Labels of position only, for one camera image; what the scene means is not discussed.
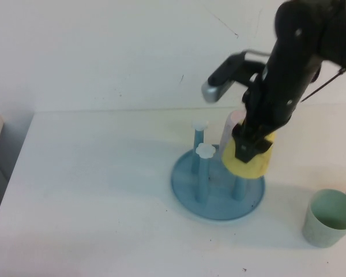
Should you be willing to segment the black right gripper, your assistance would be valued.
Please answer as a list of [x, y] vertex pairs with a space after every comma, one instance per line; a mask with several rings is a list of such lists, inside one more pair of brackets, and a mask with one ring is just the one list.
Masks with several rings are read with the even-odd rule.
[[248, 87], [243, 96], [246, 108], [244, 122], [232, 131], [235, 157], [249, 162], [272, 146], [265, 137], [288, 123], [302, 96], [301, 72], [269, 72], [254, 81], [251, 75], [237, 73], [233, 80]]

